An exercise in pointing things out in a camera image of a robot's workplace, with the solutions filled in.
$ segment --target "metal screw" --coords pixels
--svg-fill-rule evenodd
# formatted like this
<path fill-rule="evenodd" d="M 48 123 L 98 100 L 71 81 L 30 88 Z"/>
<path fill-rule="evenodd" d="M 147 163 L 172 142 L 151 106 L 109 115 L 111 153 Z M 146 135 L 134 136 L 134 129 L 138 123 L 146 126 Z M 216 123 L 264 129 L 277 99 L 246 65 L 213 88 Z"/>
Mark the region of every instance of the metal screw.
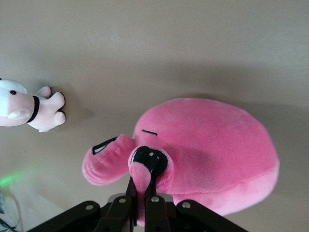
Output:
<path fill-rule="evenodd" d="M 119 203 L 125 203 L 126 202 L 126 199 L 125 198 L 121 198 L 120 200 L 119 200 Z"/>
<path fill-rule="evenodd" d="M 191 204 L 189 202 L 184 202 L 183 203 L 183 208 L 190 209 L 191 208 Z"/>
<path fill-rule="evenodd" d="M 159 199 L 158 197 L 152 197 L 152 198 L 151 198 L 151 201 L 152 201 L 152 202 L 158 202 L 159 200 L 160 200 L 160 199 Z"/>
<path fill-rule="evenodd" d="M 90 204 L 86 206 L 86 210 L 92 210 L 92 209 L 93 209 L 93 205 Z"/>

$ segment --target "white and pink plush toy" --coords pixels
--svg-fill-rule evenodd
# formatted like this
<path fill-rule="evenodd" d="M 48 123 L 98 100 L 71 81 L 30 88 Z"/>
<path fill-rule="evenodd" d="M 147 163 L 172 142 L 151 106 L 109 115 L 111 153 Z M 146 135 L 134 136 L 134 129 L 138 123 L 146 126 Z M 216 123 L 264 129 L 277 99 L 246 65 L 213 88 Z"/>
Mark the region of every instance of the white and pink plush toy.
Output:
<path fill-rule="evenodd" d="M 177 204 L 191 199 L 220 215 L 237 212 L 274 189 L 279 160 L 263 125 L 242 109 L 206 99 L 175 99 L 120 135 L 87 152 L 83 173 L 99 186 L 130 172 L 138 192 L 138 222 L 151 177 L 156 192 Z"/>
<path fill-rule="evenodd" d="M 28 123 L 39 132 L 46 132 L 63 124 L 66 117 L 59 109 L 64 96 L 51 95 L 50 87 L 43 87 L 34 96 L 18 81 L 0 78 L 0 126 Z"/>

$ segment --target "black collar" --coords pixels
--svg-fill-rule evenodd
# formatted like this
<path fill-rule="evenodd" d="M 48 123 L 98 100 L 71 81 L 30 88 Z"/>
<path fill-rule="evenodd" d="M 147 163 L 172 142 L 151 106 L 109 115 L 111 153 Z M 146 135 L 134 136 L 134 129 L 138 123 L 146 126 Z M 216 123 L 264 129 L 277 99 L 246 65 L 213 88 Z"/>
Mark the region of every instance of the black collar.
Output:
<path fill-rule="evenodd" d="M 31 118 L 28 120 L 27 123 L 32 122 L 33 119 L 36 117 L 36 115 L 38 114 L 39 111 L 39 107 L 40 107 L 40 100 L 37 96 L 33 96 L 34 99 L 34 110 L 33 110 L 33 114 L 31 116 Z"/>

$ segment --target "gray floor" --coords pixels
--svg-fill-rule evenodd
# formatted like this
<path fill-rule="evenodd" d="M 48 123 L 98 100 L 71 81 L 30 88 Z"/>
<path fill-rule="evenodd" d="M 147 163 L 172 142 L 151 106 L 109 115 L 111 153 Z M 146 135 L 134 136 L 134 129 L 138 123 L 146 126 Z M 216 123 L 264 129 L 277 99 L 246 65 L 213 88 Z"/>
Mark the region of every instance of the gray floor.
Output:
<path fill-rule="evenodd" d="M 131 135 L 152 106 L 201 97 L 259 119 L 281 160 L 273 193 L 227 218 L 252 232 L 308 231 L 308 38 L 307 0 L 0 1 L 0 78 L 61 91 L 68 119 L 46 133 L 1 127 L 10 220 L 27 231 L 82 201 L 104 205 L 129 176 L 90 185 L 87 149 Z"/>

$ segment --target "black eye patch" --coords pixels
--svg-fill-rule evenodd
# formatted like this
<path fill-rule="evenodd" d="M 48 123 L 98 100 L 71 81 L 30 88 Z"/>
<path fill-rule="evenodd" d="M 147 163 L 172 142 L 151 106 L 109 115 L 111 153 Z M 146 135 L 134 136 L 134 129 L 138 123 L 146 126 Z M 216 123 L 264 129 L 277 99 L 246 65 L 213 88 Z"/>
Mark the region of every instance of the black eye patch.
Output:
<path fill-rule="evenodd" d="M 148 133 L 148 134 L 152 134 L 152 135 L 158 136 L 158 134 L 155 133 L 155 132 L 151 132 L 151 131 L 148 131 L 148 130 L 141 130 L 141 131 L 142 131 L 142 132 L 146 132 L 146 133 Z"/>

